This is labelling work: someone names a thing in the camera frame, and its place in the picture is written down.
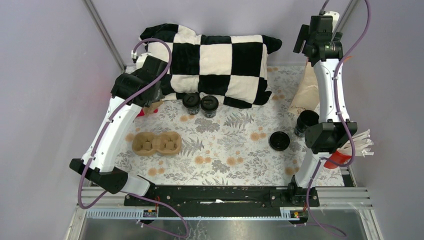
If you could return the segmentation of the brown cardboard cup carrier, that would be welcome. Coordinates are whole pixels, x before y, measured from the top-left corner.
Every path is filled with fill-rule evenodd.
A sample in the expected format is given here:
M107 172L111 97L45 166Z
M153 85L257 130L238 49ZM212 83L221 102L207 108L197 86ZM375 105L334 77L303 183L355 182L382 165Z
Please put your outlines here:
M175 131L166 131L160 134L153 132L137 133L132 142L132 150L138 156L152 156L160 154L163 156L174 156L180 153L182 138Z

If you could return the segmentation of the black printed coffee cup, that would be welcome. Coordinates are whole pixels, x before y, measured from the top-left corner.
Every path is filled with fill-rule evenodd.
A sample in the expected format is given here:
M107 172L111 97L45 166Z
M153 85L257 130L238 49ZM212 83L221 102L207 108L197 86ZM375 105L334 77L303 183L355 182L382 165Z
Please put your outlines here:
M195 107L186 107L185 108L187 113L189 115L196 115L200 112L200 107L199 106L195 106Z

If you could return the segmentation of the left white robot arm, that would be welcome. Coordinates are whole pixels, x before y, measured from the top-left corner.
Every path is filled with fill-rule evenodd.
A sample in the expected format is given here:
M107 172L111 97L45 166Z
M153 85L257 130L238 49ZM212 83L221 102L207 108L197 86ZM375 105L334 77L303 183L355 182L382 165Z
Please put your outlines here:
M125 192L135 194L136 199L144 206L152 204L155 192L150 188L150 182L142 177L131 175L116 167L116 158L130 125L142 111L145 104L151 104L162 96L160 83L157 82L149 89L126 103L119 111L116 108L150 82L156 79L166 68L167 62L144 53L138 58L141 68L132 73L119 75L111 90L111 98L102 125L108 123L95 154L92 155L93 145L81 158L71 160L69 167L82 174L89 158L93 158L85 178L102 187L111 194Z

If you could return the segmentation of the stack of black cups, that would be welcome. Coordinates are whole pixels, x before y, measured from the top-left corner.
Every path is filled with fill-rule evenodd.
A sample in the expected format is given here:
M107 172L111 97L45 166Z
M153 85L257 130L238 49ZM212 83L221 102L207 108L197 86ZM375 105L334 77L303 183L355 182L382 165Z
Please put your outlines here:
M318 122L319 122L318 113L316 113L313 110L304 110L299 114L296 120L294 134L300 138L303 138L305 136L306 130L311 126L318 124Z

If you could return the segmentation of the brown paper bag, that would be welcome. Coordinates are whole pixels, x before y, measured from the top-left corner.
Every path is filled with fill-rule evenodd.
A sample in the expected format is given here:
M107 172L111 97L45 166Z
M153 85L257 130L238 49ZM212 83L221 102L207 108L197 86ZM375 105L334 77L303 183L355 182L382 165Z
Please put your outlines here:
M298 116L305 110L314 111L319 105L319 88L314 68L310 62L305 65L298 90L288 108L288 112Z

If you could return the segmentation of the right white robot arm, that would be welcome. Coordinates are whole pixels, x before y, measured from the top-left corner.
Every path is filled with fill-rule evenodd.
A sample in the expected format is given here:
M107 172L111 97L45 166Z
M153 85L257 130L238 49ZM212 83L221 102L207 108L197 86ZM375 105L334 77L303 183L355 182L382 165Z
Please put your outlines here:
M304 54L313 67L320 104L318 123L305 131L306 155L287 187L286 198L293 206L302 207L312 198L315 177L324 163L358 130L344 100L342 33L333 32L337 21L336 12L311 16L310 23L301 26L293 49Z

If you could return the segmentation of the black coffee cup lid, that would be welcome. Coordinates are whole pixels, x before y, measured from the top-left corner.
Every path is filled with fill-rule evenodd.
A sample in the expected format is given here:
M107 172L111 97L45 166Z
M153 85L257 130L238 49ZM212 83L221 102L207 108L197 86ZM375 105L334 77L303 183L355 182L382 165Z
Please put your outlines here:
M200 106L200 103L201 103L201 98L200 98L200 94L198 92L187 93L182 98L183 106L188 108L188 109L198 108Z

